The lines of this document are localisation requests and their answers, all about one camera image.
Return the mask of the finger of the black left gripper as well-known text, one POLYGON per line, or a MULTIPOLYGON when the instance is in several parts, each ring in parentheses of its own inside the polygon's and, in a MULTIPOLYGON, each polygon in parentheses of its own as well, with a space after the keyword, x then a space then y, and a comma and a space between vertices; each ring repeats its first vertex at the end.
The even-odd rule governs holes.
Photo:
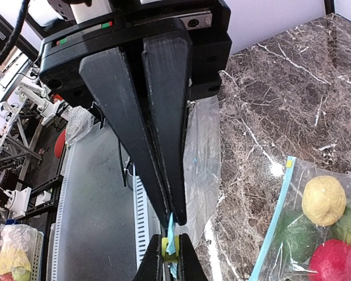
POLYGON ((161 225, 167 227, 169 207, 125 52, 113 48, 87 56, 79 74, 133 160, 161 225))
POLYGON ((192 41, 185 30, 150 36, 143 41, 142 59, 160 182, 166 194, 166 217, 187 222, 184 145, 190 95, 192 41))

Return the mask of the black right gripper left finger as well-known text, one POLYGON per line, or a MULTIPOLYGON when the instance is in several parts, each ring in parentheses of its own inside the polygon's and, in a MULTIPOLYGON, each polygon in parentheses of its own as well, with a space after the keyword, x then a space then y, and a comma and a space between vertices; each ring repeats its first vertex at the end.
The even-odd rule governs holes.
POLYGON ((137 270, 133 281, 161 281, 163 280, 163 257, 161 255, 162 237, 159 234, 152 236, 137 270))

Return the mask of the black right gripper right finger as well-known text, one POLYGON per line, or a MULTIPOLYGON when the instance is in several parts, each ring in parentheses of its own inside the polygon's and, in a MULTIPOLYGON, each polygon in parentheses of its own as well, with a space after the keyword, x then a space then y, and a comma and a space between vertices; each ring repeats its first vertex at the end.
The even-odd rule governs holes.
POLYGON ((208 281, 195 249, 187 234, 179 236, 180 250, 178 257, 177 280, 208 281))

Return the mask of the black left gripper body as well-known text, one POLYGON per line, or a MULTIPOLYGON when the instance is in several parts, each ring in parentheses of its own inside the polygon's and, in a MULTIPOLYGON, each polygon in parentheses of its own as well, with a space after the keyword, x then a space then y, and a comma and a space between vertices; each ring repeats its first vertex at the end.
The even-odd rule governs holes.
POLYGON ((190 100, 216 95, 232 40, 231 11, 224 1, 109 1, 109 12, 93 15, 94 1, 83 1, 88 19, 42 42, 40 79, 71 106, 90 108, 93 97, 79 74, 81 60, 120 47, 140 94, 146 83, 143 39, 184 27, 192 41, 190 100))

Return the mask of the small clear zip bag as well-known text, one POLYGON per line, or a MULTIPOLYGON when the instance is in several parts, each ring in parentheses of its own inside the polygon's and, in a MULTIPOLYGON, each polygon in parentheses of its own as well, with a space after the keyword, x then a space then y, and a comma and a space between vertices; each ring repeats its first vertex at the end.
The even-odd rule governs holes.
POLYGON ((219 101, 216 96, 196 101, 188 118, 184 157, 187 223, 173 224, 174 235, 187 234, 197 246, 214 212, 221 183, 219 101))

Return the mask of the dark green toy pepper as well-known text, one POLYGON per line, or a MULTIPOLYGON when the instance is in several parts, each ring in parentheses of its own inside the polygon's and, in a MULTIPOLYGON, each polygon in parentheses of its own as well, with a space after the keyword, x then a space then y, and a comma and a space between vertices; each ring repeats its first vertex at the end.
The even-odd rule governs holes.
POLYGON ((304 263, 315 250, 316 236, 313 223, 302 212, 290 210, 278 221, 274 244, 286 262, 304 263))

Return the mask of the large clear zip bag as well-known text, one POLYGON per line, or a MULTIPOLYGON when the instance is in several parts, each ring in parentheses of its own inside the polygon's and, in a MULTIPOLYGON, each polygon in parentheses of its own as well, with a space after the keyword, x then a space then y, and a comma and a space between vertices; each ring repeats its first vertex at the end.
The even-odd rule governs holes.
POLYGON ((351 280, 351 173, 289 156, 250 280, 351 280))

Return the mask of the red toy apple large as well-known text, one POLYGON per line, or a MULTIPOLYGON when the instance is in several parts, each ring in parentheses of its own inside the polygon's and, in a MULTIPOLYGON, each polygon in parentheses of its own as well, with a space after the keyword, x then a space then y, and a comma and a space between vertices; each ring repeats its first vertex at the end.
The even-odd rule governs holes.
POLYGON ((351 280, 351 246, 337 239, 320 244, 308 270, 308 280, 351 280))

